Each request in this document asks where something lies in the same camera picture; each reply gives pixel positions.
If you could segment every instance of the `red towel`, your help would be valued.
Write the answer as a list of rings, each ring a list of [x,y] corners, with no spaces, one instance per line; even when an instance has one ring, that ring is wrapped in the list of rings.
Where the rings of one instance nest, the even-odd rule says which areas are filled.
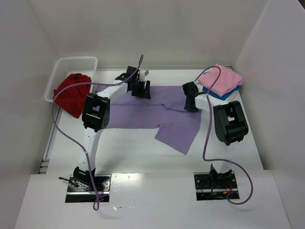
[[[75,83],[90,83],[91,78],[80,73],[71,74],[65,79],[61,85],[54,90],[54,96],[63,88]],[[75,118],[79,118],[84,110],[87,94],[90,91],[90,85],[80,85],[67,89],[61,93],[55,103],[71,114]]]

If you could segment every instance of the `white wall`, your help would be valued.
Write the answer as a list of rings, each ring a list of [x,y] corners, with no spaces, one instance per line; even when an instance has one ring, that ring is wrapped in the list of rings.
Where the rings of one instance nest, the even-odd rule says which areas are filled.
[[[25,0],[0,0],[0,228],[14,228],[50,133],[43,99],[56,53]]]
[[[29,0],[61,56],[98,67],[233,65],[266,0]]]
[[[234,69],[265,168],[272,169],[294,229],[305,228],[305,10],[269,0]]]

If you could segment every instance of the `folded purple cloth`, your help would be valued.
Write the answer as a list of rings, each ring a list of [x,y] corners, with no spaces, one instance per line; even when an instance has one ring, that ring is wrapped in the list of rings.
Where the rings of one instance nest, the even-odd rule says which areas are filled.
[[[201,112],[184,111],[181,86],[151,86],[150,92],[151,100],[133,97],[128,92],[115,101],[110,107],[107,128],[159,128],[155,139],[187,154],[199,131]]]

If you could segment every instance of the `white plastic basket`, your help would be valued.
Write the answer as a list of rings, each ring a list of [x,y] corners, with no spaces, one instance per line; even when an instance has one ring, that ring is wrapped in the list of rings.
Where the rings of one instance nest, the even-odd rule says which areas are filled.
[[[87,75],[94,82],[97,66],[97,58],[94,56],[75,56],[60,58],[53,69],[49,79],[44,99],[47,102],[53,101],[54,89],[72,73],[81,73]],[[93,91],[93,85],[90,87],[90,92]]]

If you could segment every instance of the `blue towel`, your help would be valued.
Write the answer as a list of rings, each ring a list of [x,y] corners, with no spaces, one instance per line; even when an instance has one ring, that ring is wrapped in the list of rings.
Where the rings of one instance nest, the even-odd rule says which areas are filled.
[[[215,93],[212,92],[212,91],[210,91],[210,95],[213,96],[213,97],[215,97],[216,99],[226,100],[230,95],[232,95],[232,93],[233,93],[234,91],[238,91],[240,88],[241,88],[241,86],[238,85],[238,86],[237,86],[236,88],[234,88],[232,91],[230,91],[230,92],[224,94],[224,95],[221,96],[221,97],[220,97],[219,95],[215,94]],[[203,91],[204,91],[204,92],[207,92],[208,89],[207,89],[206,87],[203,87]]]

